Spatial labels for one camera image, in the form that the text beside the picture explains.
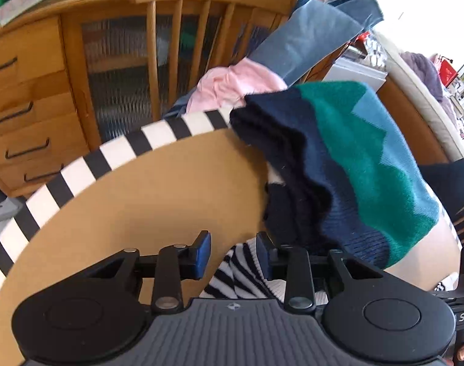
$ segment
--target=black device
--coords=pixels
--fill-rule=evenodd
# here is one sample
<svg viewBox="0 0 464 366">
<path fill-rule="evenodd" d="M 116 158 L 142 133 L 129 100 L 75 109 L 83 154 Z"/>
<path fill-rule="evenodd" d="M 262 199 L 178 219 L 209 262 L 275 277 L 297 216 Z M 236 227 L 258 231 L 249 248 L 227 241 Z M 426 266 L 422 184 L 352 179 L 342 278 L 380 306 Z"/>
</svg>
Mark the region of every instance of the black device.
<svg viewBox="0 0 464 366">
<path fill-rule="evenodd" d="M 124 249 L 24 300 L 12 330 L 26 366 L 104 365 L 445 365 L 464 293 L 425 292 L 356 257 L 275 247 L 256 236 L 264 277 L 286 280 L 276 299 L 191 299 L 181 280 L 201 279 L 211 251 L 202 231 L 191 246 L 155 256 Z M 151 305 L 139 303 L 154 278 Z M 314 293 L 329 302 L 316 305 Z"/>
</svg>

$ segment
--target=black drawer handle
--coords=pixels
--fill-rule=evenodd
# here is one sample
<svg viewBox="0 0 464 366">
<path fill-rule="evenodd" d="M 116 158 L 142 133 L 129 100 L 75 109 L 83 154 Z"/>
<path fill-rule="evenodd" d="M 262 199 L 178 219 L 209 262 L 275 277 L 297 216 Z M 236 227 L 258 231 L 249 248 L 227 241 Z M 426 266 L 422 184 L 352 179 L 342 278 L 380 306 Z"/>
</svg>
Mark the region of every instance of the black drawer handle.
<svg viewBox="0 0 464 366">
<path fill-rule="evenodd" d="M 31 101 L 29 103 L 28 108 L 20 110 L 20 111 L 18 111 L 16 113 L 9 114 L 8 116 L 0 118 L 0 123 L 2 123 L 3 121 L 7 121 L 8 119 L 12 119 L 12 118 L 15 118 L 15 117 L 18 117 L 18 116 L 23 116 L 24 114 L 27 114 L 30 110 L 32 110 L 32 107 L 34 107 L 34 102 Z"/>
<path fill-rule="evenodd" d="M 43 178 L 47 178 L 47 177 L 52 176 L 54 174 L 58 174 L 61 171 L 61 169 L 63 169 L 63 168 L 64 168 L 64 164 L 61 164 L 61 168 L 58 171 L 49 172 L 49 173 L 45 173 L 45 174 L 40 174 L 39 176 L 34 176 L 33 178 L 30 178 L 30 179 L 27 179 L 27 174 L 25 174 L 24 175 L 24 182 L 29 183 L 31 181 L 36 181 L 36 180 L 40 180 L 40 179 L 43 179 Z"/>
<path fill-rule="evenodd" d="M 28 150 L 24 150 L 24 151 L 21 151 L 21 152 L 16 152 L 15 154 L 12 154 L 12 155 L 9 155 L 9 151 L 7 150 L 5 152 L 5 159 L 10 160 L 11 158 L 15 158 L 16 156 L 22 156 L 24 154 L 29 154 L 29 153 L 32 153 L 34 151 L 44 150 L 45 148 L 47 148 L 48 145 L 49 145 L 49 138 L 46 139 L 46 143 L 43 144 L 42 146 L 37 146 L 37 147 L 34 147 L 33 149 L 28 149 Z"/>
<path fill-rule="evenodd" d="M 7 67 L 13 65 L 15 62 L 17 62 L 17 57 L 13 58 L 12 60 L 9 60 L 7 63 L 1 64 L 0 70 L 6 69 Z"/>
</svg>

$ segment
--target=round table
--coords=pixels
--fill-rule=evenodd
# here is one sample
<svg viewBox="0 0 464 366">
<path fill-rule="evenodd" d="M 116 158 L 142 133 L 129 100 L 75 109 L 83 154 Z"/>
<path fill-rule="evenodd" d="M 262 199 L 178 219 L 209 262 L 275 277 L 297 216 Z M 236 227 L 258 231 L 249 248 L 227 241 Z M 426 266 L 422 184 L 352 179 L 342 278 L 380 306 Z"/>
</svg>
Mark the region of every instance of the round table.
<svg viewBox="0 0 464 366">
<path fill-rule="evenodd" d="M 228 122 L 221 109 L 152 123 L 80 157 L 27 201 L 0 235 L 0 364 L 23 361 L 11 318 L 31 294 L 124 248 L 157 254 L 208 230 L 206 275 L 183 282 L 186 302 L 230 247 L 262 229 L 266 161 Z M 458 270 L 455 238 L 455 230 L 428 235 L 389 271 L 430 289 Z M 141 302 L 151 294 L 145 280 Z"/>
</svg>

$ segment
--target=white wall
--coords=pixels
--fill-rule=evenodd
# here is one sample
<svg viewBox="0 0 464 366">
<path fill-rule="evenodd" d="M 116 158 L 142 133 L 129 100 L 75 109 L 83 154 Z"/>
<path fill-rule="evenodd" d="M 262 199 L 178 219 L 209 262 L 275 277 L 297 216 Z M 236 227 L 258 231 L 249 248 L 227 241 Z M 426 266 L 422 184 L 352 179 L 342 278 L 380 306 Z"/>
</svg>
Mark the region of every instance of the white wall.
<svg viewBox="0 0 464 366">
<path fill-rule="evenodd" d="M 402 49 L 441 53 L 464 64 L 464 0 L 378 0 L 385 23 L 379 30 Z"/>
</svg>

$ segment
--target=pink cloth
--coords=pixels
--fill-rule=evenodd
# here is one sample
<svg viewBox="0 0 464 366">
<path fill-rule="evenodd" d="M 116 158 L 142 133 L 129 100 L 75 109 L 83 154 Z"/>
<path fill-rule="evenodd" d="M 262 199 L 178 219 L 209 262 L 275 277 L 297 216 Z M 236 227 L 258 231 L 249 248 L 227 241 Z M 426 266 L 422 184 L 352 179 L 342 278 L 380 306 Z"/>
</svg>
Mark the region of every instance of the pink cloth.
<svg viewBox="0 0 464 366">
<path fill-rule="evenodd" d="M 245 57 L 235 66 L 208 70 L 191 95 L 186 112 L 241 107 L 245 95 L 285 89 L 286 83 L 279 75 Z"/>
</svg>

